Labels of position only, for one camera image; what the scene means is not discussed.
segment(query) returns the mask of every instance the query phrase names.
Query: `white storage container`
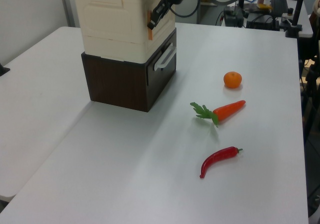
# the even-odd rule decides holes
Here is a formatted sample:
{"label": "white storage container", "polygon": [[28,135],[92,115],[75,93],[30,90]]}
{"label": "white storage container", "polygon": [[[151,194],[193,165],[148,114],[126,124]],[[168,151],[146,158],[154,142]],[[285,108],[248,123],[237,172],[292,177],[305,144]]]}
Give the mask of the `white storage container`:
{"label": "white storage container", "polygon": [[160,0],[75,0],[88,55],[143,64],[175,29],[170,11],[149,38],[148,11]]}

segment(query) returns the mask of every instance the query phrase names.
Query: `orange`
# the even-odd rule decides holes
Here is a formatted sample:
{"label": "orange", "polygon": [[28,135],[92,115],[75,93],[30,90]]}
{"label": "orange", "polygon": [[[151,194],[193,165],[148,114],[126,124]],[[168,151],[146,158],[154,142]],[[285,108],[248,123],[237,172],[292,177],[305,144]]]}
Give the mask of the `orange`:
{"label": "orange", "polygon": [[238,88],[242,81],[242,76],[235,71],[226,73],[223,77],[224,84],[227,88]]}

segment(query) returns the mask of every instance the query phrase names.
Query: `toy chili pepper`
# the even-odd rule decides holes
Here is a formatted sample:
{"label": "toy chili pepper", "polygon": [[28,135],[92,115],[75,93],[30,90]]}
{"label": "toy chili pepper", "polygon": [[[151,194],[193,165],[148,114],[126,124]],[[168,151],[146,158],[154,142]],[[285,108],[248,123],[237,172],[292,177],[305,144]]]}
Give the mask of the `toy chili pepper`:
{"label": "toy chili pepper", "polygon": [[231,146],[213,153],[203,162],[200,178],[205,178],[206,172],[211,165],[225,159],[234,158],[242,150],[243,149],[238,149],[234,146]]}

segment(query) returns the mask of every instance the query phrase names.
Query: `white wall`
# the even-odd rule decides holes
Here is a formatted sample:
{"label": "white wall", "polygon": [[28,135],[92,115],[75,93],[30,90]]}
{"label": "white wall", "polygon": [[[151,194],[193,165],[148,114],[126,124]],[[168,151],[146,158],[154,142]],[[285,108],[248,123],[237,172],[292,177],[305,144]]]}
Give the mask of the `white wall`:
{"label": "white wall", "polygon": [[75,0],[69,0],[70,6],[71,6],[71,12],[73,15],[74,25],[76,28],[80,27],[78,13],[77,13],[77,7],[76,7],[76,1]]}
{"label": "white wall", "polygon": [[0,63],[68,26],[62,0],[0,0]]}

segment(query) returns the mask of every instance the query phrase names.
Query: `toy carrot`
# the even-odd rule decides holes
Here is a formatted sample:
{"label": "toy carrot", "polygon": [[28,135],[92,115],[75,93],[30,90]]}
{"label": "toy carrot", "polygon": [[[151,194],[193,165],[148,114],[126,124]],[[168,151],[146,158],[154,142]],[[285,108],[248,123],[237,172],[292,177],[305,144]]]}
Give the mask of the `toy carrot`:
{"label": "toy carrot", "polygon": [[194,107],[193,109],[198,114],[196,115],[198,118],[211,119],[214,125],[217,127],[219,121],[223,121],[224,119],[239,111],[245,105],[245,103],[245,100],[240,100],[235,103],[219,107],[213,111],[208,110],[205,105],[201,107],[195,102],[190,103],[190,105]]}
{"label": "toy carrot", "polygon": [[245,104],[245,100],[240,100],[235,103],[231,103],[229,105],[224,105],[222,107],[214,109],[213,113],[218,116],[219,121],[223,121],[224,119],[239,111]]}

